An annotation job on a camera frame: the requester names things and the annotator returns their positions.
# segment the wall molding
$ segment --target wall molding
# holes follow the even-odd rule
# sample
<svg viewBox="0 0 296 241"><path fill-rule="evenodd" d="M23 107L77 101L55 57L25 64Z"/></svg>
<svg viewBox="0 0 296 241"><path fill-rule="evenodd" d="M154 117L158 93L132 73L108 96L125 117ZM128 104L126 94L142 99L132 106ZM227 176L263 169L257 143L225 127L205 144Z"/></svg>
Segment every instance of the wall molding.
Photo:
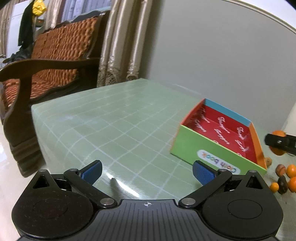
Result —
<svg viewBox="0 0 296 241"><path fill-rule="evenodd" d="M230 2L230 3L236 4L236 5L251 9L251 10L257 12L257 13L260 13L260 14L272 19L273 21L276 21L277 23L281 24L282 26L284 26L285 28L289 29L294 34L296 34L296 28L294 28L293 26L291 26L290 24L288 24L284 20L278 18L277 16L271 14L270 12L267 12L267 11L265 11L265 10L259 8L259 7L256 7L256 6L254 6L252 4L249 4L249 3L246 3L246 2L243 2L241 0L222 0L222 1Z"/></svg>

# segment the table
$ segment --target table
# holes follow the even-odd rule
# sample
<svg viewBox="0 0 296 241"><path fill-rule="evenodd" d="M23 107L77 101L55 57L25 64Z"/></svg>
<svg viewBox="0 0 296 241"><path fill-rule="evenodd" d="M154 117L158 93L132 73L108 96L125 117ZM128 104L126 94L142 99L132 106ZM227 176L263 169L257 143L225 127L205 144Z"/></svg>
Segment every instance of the table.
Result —
<svg viewBox="0 0 296 241"><path fill-rule="evenodd" d="M201 187L192 166L169 153L181 120L201 100L153 81L139 79L32 106L41 151L51 173L82 168L98 159L103 174L94 186L120 199L176 199ZM275 156L256 127L265 156L273 164L264 176L269 185L277 180L278 163L296 158ZM296 193L275 194L284 211L277 234L294 240Z"/></svg>

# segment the yellow bag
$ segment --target yellow bag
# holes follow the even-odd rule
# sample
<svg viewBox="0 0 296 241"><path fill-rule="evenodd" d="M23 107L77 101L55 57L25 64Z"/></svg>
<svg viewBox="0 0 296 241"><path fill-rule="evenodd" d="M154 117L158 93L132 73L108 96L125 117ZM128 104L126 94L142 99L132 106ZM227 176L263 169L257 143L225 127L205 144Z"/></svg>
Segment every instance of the yellow bag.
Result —
<svg viewBox="0 0 296 241"><path fill-rule="evenodd" d="M45 11L46 11L46 6L43 0L36 0L33 4L33 14L39 17L42 14L44 14Z"/></svg>

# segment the crosshair mark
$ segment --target crosshair mark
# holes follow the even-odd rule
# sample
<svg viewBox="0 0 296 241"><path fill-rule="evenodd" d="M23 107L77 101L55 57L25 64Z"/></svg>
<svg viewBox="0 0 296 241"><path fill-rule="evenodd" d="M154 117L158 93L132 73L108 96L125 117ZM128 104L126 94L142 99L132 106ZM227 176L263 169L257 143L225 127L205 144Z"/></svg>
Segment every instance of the crosshair mark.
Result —
<svg viewBox="0 0 296 241"><path fill-rule="evenodd" d="M150 202L146 202L146 203L144 203L143 204L145 207L150 207L151 205L153 205L152 203L150 203Z"/></svg>

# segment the glossy floor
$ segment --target glossy floor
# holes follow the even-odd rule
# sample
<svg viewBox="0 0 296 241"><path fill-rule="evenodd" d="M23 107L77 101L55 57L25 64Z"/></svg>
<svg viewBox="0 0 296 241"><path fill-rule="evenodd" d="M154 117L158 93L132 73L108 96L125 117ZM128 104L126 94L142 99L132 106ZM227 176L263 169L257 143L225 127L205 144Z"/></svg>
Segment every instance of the glossy floor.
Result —
<svg viewBox="0 0 296 241"><path fill-rule="evenodd" d="M11 210L32 179L20 174L9 144L0 127L0 241L16 241L20 236L11 220Z"/></svg>

